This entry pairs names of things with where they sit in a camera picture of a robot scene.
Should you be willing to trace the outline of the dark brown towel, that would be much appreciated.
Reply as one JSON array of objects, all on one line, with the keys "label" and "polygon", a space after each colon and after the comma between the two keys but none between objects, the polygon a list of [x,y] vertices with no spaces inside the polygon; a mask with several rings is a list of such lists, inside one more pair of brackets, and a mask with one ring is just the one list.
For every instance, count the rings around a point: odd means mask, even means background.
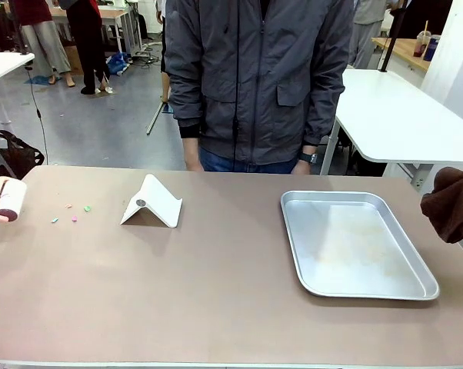
[{"label": "dark brown towel", "polygon": [[463,171],[441,169],[433,191],[423,195],[420,207],[440,239],[449,244],[463,240]]}]

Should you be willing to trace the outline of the pink handled lint roller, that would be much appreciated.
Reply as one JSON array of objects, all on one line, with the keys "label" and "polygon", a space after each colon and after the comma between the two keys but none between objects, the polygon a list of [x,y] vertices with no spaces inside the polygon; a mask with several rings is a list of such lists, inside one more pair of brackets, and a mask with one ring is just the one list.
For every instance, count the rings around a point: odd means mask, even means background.
[{"label": "pink handled lint roller", "polygon": [[0,177],[0,222],[8,223],[20,215],[27,184],[18,179]]}]

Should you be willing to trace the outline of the person's right hand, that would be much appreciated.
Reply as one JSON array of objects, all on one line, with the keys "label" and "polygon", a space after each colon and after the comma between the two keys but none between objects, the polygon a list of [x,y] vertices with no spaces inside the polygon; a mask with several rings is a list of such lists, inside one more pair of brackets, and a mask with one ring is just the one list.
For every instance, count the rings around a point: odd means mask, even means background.
[{"label": "person's right hand", "polygon": [[189,171],[204,171],[199,158],[199,146],[197,138],[182,139],[186,168]]}]

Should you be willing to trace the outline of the white table with metal legs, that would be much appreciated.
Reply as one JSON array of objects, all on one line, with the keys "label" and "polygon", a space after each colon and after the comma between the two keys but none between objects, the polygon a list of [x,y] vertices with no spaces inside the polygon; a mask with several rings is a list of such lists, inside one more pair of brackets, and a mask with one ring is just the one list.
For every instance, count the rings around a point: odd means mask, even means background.
[{"label": "white table with metal legs", "polygon": [[361,156],[398,166],[420,190],[435,165],[463,165],[463,119],[391,71],[346,69],[320,173],[344,131]]}]

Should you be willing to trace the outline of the silver metal baking tray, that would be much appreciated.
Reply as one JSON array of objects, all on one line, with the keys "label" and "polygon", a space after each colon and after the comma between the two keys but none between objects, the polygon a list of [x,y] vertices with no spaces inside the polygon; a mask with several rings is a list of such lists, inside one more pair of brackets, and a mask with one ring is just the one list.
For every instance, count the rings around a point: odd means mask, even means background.
[{"label": "silver metal baking tray", "polygon": [[434,301],[440,287],[390,207],[360,191],[281,196],[300,284],[326,298]]}]

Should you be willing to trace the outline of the bystander in grey clothes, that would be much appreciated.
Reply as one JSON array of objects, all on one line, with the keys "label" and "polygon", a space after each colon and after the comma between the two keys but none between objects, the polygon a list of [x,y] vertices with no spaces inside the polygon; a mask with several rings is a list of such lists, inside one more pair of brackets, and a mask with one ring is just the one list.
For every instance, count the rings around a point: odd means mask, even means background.
[{"label": "bystander in grey clothes", "polygon": [[380,34],[386,8],[386,0],[356,0],[348,59],[351,67],[368,67],[375,49],[371,39]]}]

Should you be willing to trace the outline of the person in grey jacket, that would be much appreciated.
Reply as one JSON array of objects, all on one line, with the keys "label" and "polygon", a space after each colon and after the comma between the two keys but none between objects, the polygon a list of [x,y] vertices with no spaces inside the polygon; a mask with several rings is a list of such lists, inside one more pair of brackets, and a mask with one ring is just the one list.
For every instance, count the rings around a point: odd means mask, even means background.
[{"label": "person in grey jacket", "polygon": [[311,90],[343,83],[353,15],[352,0],[167,0],[166,70],[201,85],[199,148],[298,160]]}]

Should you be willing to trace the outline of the blue jeans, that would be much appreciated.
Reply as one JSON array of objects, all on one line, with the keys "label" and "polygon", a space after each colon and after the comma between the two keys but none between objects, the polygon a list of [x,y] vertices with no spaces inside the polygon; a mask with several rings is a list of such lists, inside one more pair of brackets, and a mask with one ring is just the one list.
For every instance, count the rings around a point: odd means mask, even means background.
[{"label": "blue jeans", "polygon": [[241,161],[222,158],[203,148],[199,148],[199,159],[205,171],[238,172],[238,173],[266,173],[266,174],[290,174],[298,163],[297,159],[274,163],[269,165],[251,165]]}]

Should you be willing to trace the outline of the metal bar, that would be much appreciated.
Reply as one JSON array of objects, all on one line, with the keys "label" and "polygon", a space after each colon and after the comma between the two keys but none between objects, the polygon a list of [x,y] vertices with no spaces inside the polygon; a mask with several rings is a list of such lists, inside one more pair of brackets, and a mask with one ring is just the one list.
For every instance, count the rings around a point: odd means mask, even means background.
[{"label": "metal bar", "polygon": [[157,121],[157,119],[158,119],[158,117],[159,117],[159,115],[160,115],[160,113],[161,113],[164,106],[165,106],[165,103],[163,101],[160,101],[158,107],[155,110],[155,113],[152,116],[151,121],[149,122],[149,124],[148,124],[148,126],[146,128],[146,135],[147,136],[149,136],[151,134],[152,129],[154,128],[154,125],[155,125],[155,123],[156,123],[156,121]]}]

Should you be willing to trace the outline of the blue plastic bag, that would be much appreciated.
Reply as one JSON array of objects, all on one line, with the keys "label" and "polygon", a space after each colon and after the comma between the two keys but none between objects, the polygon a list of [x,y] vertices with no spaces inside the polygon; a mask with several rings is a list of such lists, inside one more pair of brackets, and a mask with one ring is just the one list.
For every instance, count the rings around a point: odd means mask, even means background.
[{"label": "blue plastic bag", "polygon": [[124,52],[117,52],[106,59],[110,75],[121,76],[128,68],[128,56]]}]

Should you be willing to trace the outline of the wooden table with white legs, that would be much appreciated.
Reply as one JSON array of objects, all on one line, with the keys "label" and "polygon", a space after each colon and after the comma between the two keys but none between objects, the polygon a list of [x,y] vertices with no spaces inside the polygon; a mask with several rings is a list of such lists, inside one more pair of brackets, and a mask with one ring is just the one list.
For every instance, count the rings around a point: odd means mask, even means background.
[{"label": "wooden table with white legs", "polygon": [[[135,8],[128,4],[124,7],[103,5],[99,7],[99,11],[102,17],[102,29],[105,33],[108,33],[109,29],[115,32],[115,41],[120,52],[136,55],[142,50],[142,34]],[[60,35],[66,40],[73,41],[65,10],[58,6],[51,6],[50,12]]]}]

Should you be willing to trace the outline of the bystander in black trousers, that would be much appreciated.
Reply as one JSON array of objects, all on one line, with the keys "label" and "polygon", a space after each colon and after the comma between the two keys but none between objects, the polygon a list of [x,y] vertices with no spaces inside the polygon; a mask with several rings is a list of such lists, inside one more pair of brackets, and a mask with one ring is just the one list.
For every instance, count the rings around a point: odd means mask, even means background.
[{"label": "bystander in black trousers", "polygon": [[102,18],[95,0],[73,0],[65,8],[83,71],[83,95],[95,95],[95,79],[100,91],[109,86],[108,69],[102,43]]}]

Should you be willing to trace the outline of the brown cardboard box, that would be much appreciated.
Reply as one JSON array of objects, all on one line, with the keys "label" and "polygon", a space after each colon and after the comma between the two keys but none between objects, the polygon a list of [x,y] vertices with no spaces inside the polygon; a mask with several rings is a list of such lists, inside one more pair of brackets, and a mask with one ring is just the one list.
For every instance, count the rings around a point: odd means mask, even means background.
[{"label": "brown cardboard box", "polygon": [[65,53],[68,57],[68,62],[71,66],[73,75],[83,75],[82,64],[78,55],[78,50],[75,45],[65,46]]}]

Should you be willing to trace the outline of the black tote bag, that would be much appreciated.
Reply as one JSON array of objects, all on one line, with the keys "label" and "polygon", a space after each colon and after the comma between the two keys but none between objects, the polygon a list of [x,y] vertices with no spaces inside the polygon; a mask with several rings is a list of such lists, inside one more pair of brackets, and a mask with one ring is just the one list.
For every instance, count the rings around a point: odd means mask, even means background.
[{"label": "black tote bag", "polygon": [[45,156],[9,131],[0,130],[0,155],[17,179],[23,179]]}]

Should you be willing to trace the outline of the small white table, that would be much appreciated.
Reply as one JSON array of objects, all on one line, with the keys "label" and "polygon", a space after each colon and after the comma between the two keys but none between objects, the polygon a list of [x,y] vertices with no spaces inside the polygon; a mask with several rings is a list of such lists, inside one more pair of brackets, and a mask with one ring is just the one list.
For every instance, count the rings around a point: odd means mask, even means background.
[{"label": "small white table", "polygon": [[[0,78],[14,71],[17,68],[25,67],[28,63],[34,60],[35,56],[32,53],[21,54],[18,52],[0,52]],[[1,121],[2,125],[11,123],[5,106],[0,96],[0,108],[4,116]]]}]

